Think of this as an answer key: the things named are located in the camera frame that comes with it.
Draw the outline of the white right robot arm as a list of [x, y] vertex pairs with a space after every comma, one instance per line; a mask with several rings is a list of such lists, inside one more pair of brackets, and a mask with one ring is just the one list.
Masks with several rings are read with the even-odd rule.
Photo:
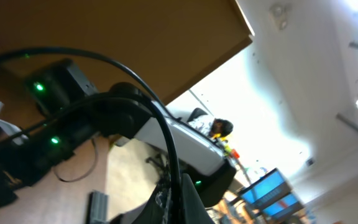
[[0, 207], [16, 200], [17, 189], [37, 183], [52, 167], [71, 158], [75, 149], [95, 134], [135, 138], [156, 117], [145, 107], [148, 98], [134, 85], [117, 83], [111, 97], [73, 107], [97, 94], [70, 59], [37, 70], [24, 81], [51, 118], [46, 127], [0, 144]]

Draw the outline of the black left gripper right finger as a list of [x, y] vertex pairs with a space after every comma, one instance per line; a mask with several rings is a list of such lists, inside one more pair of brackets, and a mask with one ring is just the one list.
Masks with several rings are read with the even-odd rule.
[[181, 176], [181, 212], [184, 224], [214, 224], [188, 174]]

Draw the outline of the blue computer monitor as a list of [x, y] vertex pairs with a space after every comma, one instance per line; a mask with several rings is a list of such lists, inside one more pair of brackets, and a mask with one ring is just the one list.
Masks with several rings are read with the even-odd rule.
[[290, 193], [263, 209], [262, 213], [270, 217], [275, 223], [281, 223], [302, 209], [304, 209], [304, 206], [298, 200], [298, 197]]
[[265, 209], [290, 192], [291, 187], [282, 173], [275, 168], [248, 188], [241, 190], [239, 196], [256, 209]]

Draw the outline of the blue computer monitor upper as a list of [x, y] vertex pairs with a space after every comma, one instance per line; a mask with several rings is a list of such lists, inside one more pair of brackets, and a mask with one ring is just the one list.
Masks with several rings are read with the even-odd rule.
[[291, 187], [282, 173], [275, 168], [248, 188], [241, 190], [239, 196], [256, 209], [265, 209], [290, 192]]

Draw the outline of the person in white shirt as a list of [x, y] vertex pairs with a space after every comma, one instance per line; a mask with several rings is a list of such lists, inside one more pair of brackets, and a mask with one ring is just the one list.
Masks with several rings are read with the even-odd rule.
[[210, 114], [201, 115], [191, 120], [188, 124], [209, 138], [214, 138], [216, 135], [224, 138], [231, 134], [234, 129], [234, 125], [230, 121], [215, 118]]

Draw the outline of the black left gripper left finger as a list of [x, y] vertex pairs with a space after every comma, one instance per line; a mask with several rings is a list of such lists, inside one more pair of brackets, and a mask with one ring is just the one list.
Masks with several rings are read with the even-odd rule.
[[132, 224], [168, 224], [170, 222], [170, 175], [162, 177]]

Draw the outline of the black office chair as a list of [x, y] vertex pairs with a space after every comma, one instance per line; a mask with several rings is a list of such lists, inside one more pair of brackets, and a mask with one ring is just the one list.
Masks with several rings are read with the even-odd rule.
[[196, 119], [196, 118], [198, 118], [198, 117], [200, 117], [200, 116], [202, 116], [202, 115], [208, 115], [207, 114], [207, 112], [205, 112], [204, 110], [202, 110], [201, 108], [195, 108], [192, 112], [191, 112], [191, 114], [190, 114], [190, 116], [189, 116], [189, 118], [187, 119], [187, 123], [189, 123], [189, 122], [191, 122], [191, 121], [193, 121], [194, 119]]

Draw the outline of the blue computer monitor lower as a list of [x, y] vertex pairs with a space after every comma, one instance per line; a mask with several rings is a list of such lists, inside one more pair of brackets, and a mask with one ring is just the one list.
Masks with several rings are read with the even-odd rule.
[[263, 209], [262, 213], [270, 217], [275, 223], [281, 223], [302, 209], [304, 209], [304, 206], [298, 200], [298, 197], [290, 193]]

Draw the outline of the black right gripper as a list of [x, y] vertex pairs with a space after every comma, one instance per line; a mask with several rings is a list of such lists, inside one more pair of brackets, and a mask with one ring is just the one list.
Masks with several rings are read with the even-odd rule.
[[15, 190], [36, 184], [94, 134], [95, 128], [84, 119], [56, 121], [21, 145], [0, 143], [0, 208], [17, 200]]

